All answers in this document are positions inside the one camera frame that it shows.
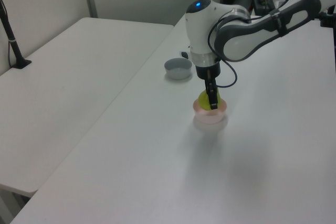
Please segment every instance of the table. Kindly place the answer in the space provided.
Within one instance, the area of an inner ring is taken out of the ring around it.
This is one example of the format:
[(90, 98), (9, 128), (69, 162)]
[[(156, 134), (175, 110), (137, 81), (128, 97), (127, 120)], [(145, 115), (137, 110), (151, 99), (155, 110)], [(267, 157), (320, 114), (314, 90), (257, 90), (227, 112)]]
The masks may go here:
[(195, 69), (165, 77), (187, 46), (182, 18), (13, 224), (334, 222), (332, 30), (312, 21), (233, 63), (215, 125), (194, 119)]
[(84, 18), (0, 77), (0, 188), (31, 197), (172, 26)]

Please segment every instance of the yellow ball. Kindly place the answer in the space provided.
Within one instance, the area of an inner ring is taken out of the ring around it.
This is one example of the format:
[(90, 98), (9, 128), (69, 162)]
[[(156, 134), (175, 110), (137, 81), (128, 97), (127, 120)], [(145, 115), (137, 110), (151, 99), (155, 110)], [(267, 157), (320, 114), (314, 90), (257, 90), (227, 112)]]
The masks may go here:
[[(218, 107), (221, 105), (221, 96), (219, 95), (219, 91), (217, 89), (217, 99), (218, 99)], [(209, 103), (209, 96), (204, 90), (198, 97), (198, 104), (203, 110), (211, 110), (210, 103)]]

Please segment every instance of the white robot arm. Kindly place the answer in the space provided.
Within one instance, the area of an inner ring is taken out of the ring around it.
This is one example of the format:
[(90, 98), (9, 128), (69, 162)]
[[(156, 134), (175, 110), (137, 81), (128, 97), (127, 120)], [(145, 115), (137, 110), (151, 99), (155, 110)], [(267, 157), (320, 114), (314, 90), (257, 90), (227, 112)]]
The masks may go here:
[(336, 0), (288, 0), (282, 7), (251, 23), (249, 12), (239, 5), (212, 0), (192, 3), (185, 14), (192, 61), (205, 80), (211, 109), (217, 108), (215, 78), (219, 61), (242, 61), (258, 48), (314, 19)]

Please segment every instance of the black cable clamp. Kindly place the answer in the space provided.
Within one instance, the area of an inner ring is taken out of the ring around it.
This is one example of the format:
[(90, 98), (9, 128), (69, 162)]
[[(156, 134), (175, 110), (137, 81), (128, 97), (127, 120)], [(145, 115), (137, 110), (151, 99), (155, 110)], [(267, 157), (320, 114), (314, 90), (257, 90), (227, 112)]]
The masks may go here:
[(286, 35), (288, 31), (287, 31), (285, 19), (282, 13), (279, 11), (279, 9), (272, 10), (269, 13), (269, 15), (271, 15), (271, 18), (273, 19), (273, 23), (275, 27), (277, 28), (280, 37), (283, 37), (284, 35)]

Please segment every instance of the small bowl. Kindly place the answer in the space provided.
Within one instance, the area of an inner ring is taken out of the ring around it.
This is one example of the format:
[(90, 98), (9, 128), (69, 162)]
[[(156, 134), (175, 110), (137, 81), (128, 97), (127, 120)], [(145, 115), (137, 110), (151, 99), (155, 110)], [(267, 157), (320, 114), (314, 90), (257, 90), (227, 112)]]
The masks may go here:
[(226, 102), (221, 99), (221, 104), (216, 110), (204, 110), (200, 107), (198, 103), (198, 99), (194, 101), (193, 108), (195, 111), (196, 118), (201, 121), (202, 123), (206, 124), (213, 124), (220, 122), (224, 115), (226, 110)]
[(186, 79), (191, 74), (191, 61), (184, 58), (174, 58), (164, 64), (167, 76), (173, 80)]

